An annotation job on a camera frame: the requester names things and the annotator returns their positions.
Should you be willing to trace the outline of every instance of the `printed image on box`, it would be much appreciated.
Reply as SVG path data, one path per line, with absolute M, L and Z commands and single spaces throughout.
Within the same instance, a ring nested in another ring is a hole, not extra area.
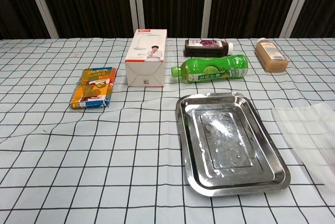
M 159 47 L 157 45 L 154 45 L 151 48 L 152 50 L 148 51 L 147 59 L 145 59 L 145 61 L 162 61 L 163 54 L 162 51 L 158 50 Z

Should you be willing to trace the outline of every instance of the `white box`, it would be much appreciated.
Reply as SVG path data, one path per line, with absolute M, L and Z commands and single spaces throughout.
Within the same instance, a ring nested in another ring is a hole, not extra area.
M 125 66 L 129 86 L 164 86 L 166 29 L 138 29 L 129 47 Z

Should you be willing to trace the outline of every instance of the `plastic bottle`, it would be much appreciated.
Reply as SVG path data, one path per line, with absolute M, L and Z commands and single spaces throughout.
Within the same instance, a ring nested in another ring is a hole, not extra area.
M 214 40 L 185 40 L 186 57 L 221 58 L 232 55 L 233 44 Z
M 266 38 L 258 39 L 256 43 L 256 55 L 266 71 L 283 72 L 286 70 L 288 61 L 279 52 L 276 45 L 269 42 Z
M 244 77 L 248 72 L 245 55 L 232 55 L 226 58 L 192 58 L 182 66 L 171 68 L 173 77 L 182 76 L 188 82 L 200 82 L 228 77 Z

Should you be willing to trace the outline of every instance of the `green bottle cap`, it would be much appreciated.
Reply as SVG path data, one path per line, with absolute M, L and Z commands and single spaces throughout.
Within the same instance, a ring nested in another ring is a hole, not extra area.
M 173 66 L 171 68 L 171 74 L 173 77 L 178 77 L 180 75 L 181 69 L 178 66 Z

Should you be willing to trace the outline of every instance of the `bottle label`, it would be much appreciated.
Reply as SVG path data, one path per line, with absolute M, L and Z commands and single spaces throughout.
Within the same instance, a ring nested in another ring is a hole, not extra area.
M 261 42 L 261 45 L 263 46 L 264 50 L 267 52 L 267 54 L 270 56 L 271 59 L 285 60 L 284 56 L 279 52 L 276 45 L 274 45 L 272 42 Z
M 213 40 L 189 40 L 188 45 L 193 47 L 222 47 L 222 42 Z
M 228 77 L 243 77 L 247 74 L 248 69 L 235 69 L 231 67 L 228 71 L 223 72 L 216 72 L 216 73 L 197 73 L 197 74 L 189 74 L 188 81 L 196 82 L 196 81 L 204 81 L 204 80 L 211 80 L 211 79 L 226 79 Z

